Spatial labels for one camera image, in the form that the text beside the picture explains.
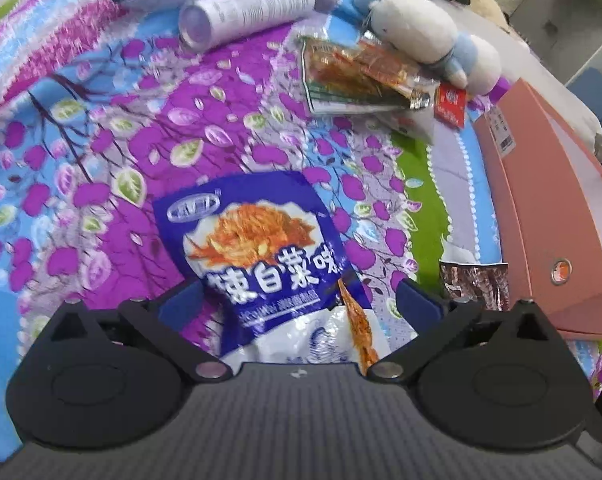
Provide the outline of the brown shrimp flavor snack bag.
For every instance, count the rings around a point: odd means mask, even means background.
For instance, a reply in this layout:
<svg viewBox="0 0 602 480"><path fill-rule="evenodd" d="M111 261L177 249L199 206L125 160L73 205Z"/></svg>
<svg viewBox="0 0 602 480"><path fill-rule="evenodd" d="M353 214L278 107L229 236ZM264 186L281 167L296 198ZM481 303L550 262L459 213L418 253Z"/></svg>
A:
<svg viewBox="0 0 602 480"><path fill-rule="evenodd" d="M439 262L440 282L451 299L468 297L482 302L487 310L510 308L507 263Z"/></svg>

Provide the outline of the blue white cabbage snack bag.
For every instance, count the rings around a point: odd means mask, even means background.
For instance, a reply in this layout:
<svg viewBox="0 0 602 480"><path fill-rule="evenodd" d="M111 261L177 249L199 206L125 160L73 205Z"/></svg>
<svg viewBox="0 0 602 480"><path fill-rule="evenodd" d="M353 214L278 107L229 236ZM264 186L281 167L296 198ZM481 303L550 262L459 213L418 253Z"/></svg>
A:
<svg viewBox="0 0 602 480"><path fill-rule="evenodd" d="M162 243L223 309L221 359L354 363L390 349L340 233L298 171L233 174L158 198Z"/></svg>

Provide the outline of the red orange noodle snack packet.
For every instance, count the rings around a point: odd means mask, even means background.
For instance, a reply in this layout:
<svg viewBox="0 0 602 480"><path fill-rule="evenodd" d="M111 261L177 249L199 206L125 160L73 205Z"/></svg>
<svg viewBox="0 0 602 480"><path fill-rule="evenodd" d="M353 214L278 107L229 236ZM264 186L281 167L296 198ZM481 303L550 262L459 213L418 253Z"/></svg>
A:
<svg viewBox="0 0 602 480"><path fill-rule="evenodd" d="M435 126L445 125L453 131L465 127L467 91L441 82L435 89L415 92L408 107L381 112L376 118L382 125L403 136L433 143Z"/></svg>

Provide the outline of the green orange snack packet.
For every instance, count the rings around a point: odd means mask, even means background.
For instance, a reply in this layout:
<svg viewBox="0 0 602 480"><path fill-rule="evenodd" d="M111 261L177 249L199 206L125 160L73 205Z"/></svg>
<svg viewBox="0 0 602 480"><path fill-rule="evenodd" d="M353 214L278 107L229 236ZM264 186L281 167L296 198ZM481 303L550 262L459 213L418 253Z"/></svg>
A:
<svg viewBox="0 0 602 480"><path fill-rule="evenodd" d="M304 96L314 115L424 110L439 87L413 62L371 41L344 47L302 36L299 48Z"/></svg>

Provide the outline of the pink cardboard box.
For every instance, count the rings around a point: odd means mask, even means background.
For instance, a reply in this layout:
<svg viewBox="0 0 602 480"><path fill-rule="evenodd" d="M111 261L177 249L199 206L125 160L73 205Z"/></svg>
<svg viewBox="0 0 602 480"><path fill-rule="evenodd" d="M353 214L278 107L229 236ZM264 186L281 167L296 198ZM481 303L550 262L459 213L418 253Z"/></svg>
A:
<svg viewBox="0 0 602 480"><path fill-rule="evenodd" d="M474 122L508 264L569 339L602 337L602 165L527 81Z"/></svg>

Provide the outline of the colourful floral bed sheet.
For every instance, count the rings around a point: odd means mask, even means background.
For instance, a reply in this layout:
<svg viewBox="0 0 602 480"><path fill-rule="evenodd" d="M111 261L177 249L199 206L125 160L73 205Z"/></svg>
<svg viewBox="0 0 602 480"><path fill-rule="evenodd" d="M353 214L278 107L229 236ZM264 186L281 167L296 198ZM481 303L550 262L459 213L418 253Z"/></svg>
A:
<svg viewBox="0 0 602 480"><path fill-rule="evenodd" d="M7 384L66 298L113 309L181 280L153 202L258 170L304 174L340 231L371 305L379 350L413 337L394 291L435 287L448 247L501 257L476 134L434 146L375 117L312 117L297 45L354 39L352 0L316 0L287 25L197 55L177 12L110 0L16 0L0 18L0 460L20 441Z"/></svg>

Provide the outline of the white blue plush toy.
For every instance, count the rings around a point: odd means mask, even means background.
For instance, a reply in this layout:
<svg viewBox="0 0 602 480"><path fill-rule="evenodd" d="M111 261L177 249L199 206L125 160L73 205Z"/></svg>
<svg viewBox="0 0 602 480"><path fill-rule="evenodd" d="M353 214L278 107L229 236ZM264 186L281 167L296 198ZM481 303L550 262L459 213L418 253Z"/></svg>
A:
<svg viewBox="0 0 602 480"><path fill-rule="evenodd" d="M461 32L431 0L353 0L353 6L380 41L458 89L486 96L502 76L495 47Z"/></svg>

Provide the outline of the white spray can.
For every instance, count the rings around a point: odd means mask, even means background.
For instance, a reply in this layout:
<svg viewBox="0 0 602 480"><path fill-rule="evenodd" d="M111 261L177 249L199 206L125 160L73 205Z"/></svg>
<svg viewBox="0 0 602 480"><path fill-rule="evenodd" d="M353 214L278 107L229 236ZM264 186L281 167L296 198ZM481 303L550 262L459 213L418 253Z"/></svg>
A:
<svg viewBox="0 0 602 480"><path fill-rule="evenodd" d="M315 0L195 0L179 11L179 33L195 52L205 52L305 18Z"/></svg>

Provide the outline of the beige pillow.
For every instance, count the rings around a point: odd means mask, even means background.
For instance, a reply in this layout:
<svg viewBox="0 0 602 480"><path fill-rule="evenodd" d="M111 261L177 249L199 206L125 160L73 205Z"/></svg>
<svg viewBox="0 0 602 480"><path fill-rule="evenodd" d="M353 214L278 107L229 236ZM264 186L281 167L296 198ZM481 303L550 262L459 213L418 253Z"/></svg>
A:
<svg viewBox="0 0 602 480"><path fill-rule="evenodd" d="M470 0L469 8L499 28L510 29L505 14L495 0Z"/></svg>

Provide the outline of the white wardrobe shelf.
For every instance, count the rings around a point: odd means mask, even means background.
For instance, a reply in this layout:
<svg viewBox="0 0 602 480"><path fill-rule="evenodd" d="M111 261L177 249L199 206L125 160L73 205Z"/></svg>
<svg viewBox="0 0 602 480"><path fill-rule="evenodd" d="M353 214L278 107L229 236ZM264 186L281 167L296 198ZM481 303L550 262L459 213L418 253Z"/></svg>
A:
<svg viewBox="0 0 602 480"><path fill-rule="evenodd" d="M602 52L602 0L522 0L510 24L564 84Z"/></svg>

